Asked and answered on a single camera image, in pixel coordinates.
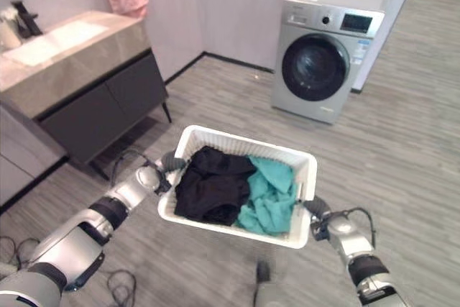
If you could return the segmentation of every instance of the teal towel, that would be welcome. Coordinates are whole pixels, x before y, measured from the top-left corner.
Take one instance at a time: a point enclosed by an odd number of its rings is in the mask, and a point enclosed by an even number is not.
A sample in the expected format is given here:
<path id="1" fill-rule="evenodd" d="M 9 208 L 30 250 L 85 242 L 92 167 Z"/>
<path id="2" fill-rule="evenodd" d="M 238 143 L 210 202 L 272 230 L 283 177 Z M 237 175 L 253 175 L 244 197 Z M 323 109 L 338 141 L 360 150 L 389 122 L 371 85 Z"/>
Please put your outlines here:
<path id="1" fill-rule="evenodd" d="M 267 158 L 248 158 L 257 172 L 247 180 L 251 194 L 241 207 L 237 225 L 258 234 L 288 232 L 297 192 L 292 168 Z"/>

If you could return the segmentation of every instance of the black cloth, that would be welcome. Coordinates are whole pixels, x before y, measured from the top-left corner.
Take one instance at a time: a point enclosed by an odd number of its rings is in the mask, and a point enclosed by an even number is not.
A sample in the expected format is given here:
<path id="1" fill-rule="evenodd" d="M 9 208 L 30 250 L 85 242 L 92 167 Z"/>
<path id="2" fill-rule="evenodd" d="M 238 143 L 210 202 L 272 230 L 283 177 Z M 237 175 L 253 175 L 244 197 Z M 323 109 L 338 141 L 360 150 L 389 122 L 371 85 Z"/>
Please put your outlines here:
<path id="1" fill-rule="evenodd" d="M 249 158 L 212 147 L 197 151 L 175 189 L 175 214 L 194 221 L 232 225 L 249 197 Z"/>

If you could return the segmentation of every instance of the cabinet door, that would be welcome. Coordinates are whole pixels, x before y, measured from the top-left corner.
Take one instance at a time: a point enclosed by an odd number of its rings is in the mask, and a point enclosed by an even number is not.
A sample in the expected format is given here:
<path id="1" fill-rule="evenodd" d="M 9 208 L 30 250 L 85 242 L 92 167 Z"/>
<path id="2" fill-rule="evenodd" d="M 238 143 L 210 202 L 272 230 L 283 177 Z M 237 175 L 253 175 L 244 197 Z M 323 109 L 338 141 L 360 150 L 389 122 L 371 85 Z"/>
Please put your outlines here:
<path id="1" fill-rule="evenodd" d="M 167 97 L 153 54 L 120 71 L 106 84 L 131 123 L 146 116 Z"/>
<path id="2" fill-rule="evenodd" d="M 0 156 L 0 206 L 31 183 L 33 177 Z"/>
<path id="3" fill-rule="evenodd" d="M 41 125 L 72 157 L 87 163 L 117 139 L 129 122 L 102 84 L 43 120 Z"/>
<path id="4" fill-rule="evenodd" d="M 34 177 L 65 154 L 34 122 L 5 103 L 0 105 L 0 153 Z"/>

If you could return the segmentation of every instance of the white bottle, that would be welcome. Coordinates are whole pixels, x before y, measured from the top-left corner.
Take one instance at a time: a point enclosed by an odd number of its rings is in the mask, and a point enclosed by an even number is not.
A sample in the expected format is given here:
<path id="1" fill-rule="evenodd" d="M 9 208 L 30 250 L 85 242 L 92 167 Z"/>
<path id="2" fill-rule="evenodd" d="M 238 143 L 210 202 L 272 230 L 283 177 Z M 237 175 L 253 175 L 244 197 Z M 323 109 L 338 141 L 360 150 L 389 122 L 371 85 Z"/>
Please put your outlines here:
<path id="1" fill-rule="evenodd" d="M 6 49 L 16 48 L 22 44 L 17 29 L 15 29 L 16 18 L 17 11 L 14 8 L 0 12 L 0 44 Z"/>

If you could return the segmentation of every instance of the wood-look floor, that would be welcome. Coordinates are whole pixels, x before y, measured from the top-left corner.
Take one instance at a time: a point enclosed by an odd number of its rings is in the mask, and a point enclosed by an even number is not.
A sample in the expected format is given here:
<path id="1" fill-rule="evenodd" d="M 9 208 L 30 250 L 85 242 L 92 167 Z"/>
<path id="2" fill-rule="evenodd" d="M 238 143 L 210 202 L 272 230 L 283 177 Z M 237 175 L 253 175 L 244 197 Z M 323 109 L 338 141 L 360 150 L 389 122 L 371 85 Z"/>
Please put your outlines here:
<path id="1" fill-rule="evenodd" d="M 318 158 L 316 193 L 337 209 L 375 217 L 377 253 L 415 306 L 460 301 L 460 0 L 407 0 L 361 95 L 334 126 L 270 108 L 273 76 L 204 58 L 168 86 L 173 124 L 153 111 L 110 147 L 152 157 L 201 124 L 306 150 Z M 131 161 L 123 174 L 139 164 Z M 107 189 L 65 165 L 1 216 L 1 233 L 45 237 Z M 304 306 L 358 306 L 354 287 L 325 242 L 301 250 L 163 221 L 145 201 L 106 246 L 103 270 L 138 279 L 137 306 L 251 306 L 258 257 Z M 65 294 L 62 306 L 108 306 L 105 275 Z"/>

